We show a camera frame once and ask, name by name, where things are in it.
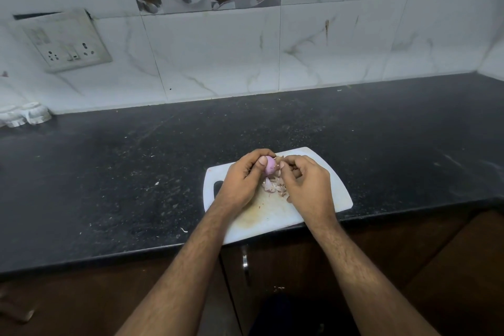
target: dark pants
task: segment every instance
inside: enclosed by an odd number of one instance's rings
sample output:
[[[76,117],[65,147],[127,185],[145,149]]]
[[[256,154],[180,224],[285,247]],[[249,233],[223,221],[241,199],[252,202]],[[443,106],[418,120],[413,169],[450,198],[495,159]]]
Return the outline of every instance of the dark pants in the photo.
[[[352,316],[322,303],[285,294],[270,297],[255,319],[249,336],[358,336]]]

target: countertop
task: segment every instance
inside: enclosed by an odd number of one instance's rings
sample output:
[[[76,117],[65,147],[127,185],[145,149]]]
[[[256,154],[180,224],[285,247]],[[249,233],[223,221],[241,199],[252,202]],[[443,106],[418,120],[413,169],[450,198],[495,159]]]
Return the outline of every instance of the countertop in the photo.
[[[477,74],[76,113],[0,129],[0,274],[184,243],[208,167],[307,146],[341,221],[504,195],[504,82]]]

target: backsplash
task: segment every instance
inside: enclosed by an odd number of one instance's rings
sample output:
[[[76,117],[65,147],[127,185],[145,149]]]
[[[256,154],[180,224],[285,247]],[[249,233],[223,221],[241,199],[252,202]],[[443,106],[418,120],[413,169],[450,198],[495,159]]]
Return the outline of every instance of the backsplash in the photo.
[[[0,3],[0,105],[67,113],[475,70],[504,79],[503,0]],[[113,61],[44,73],[8,23],[75,7]]]

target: right hand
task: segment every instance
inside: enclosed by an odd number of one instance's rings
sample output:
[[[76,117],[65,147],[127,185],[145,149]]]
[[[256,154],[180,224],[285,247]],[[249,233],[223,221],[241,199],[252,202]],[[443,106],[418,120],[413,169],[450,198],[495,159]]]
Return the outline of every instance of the right hand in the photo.
[[[290,200],[308,228],[337,225],[329,172],[307,155],[289,155],[280,168]]]

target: white cutting board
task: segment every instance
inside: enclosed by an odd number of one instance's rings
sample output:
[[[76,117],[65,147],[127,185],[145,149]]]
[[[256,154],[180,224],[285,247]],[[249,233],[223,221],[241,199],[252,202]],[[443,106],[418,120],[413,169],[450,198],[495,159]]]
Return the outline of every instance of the white cutting board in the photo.
[[[331,175],[331,190],[333,193],[335,212],[348,210],[353,206],[352,199],[347,189],[341,182],[336,172],[325,162],[322,157],[310,148],[299,148],[276,153],[276,155],[307,155],[317,162],[320,166],[329,171]],[[223,181],[227,170],[234,162],[225,165],[210,167],[205,175],[203,183],[203,205],[205,212],[214,201],[214,184],[217,181]],[[229,227],[224,244],[237,242],[242,239],[255,237],[283,229],[291,225],[297,225],[303,222],[303,218],[292,203],[287,202],[287,196],[281,197],[278,193],[268,193],[259,184],[255,191],[254,198],[246,206],[243,212],[234,220]]]

